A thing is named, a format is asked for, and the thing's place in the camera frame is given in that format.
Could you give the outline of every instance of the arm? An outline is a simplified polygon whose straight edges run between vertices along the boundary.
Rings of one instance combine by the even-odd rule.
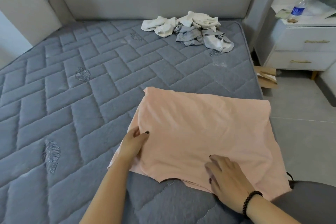
[[[212,191],[225,205],[242,213],[244,202],[254,187],[236,162],[218,155],[211,155],[210,159],[212,162],[206,163],[205,168],[210,174]],[[246,214],[255,224],[300,224],[259,195],[250,200]]]
[[[107,171],[80,224],[121,223],[128,171],[148,137],[149,132],[140,134],[138,127],[126,134],[118,157]]]

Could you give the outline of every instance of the hand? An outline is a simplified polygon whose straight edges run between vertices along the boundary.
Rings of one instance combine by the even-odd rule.
[[[132,128],[121,141],[118,158],[132,163],[148,138],[149,131],[140,134],[139,127]]]
[[[209,182],[218,199],[237,213],[242,213],[246,198],[254,187],[247,180],[237,162],[227,157],[210,155],[212,162],[205,164]]]

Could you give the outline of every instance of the gold drawer handle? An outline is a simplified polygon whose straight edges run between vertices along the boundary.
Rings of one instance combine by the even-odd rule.
[[[309,60],[291,60],[290,63],[311,63]]]
[[[326,44],[329,43],[330,41],[327,40],[322,40],[322,41],[310,41],[310,40],[305,40],[305,43],[322,43],[322,44]]]

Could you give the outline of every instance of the blue bottle label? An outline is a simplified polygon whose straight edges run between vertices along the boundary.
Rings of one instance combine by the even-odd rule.
[[[294,7],[293,10],[292,10],[292,15],[301,15],[304,11],[304,8],[297,8],[297,7]]]

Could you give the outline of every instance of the drawer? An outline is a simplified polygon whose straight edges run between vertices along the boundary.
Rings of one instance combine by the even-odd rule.
[[[336,52],[273,52],[265,66],[293,70],[326,70],[336,60]]]
[[[286,28],[275,50],[336,52],[336,27]]]

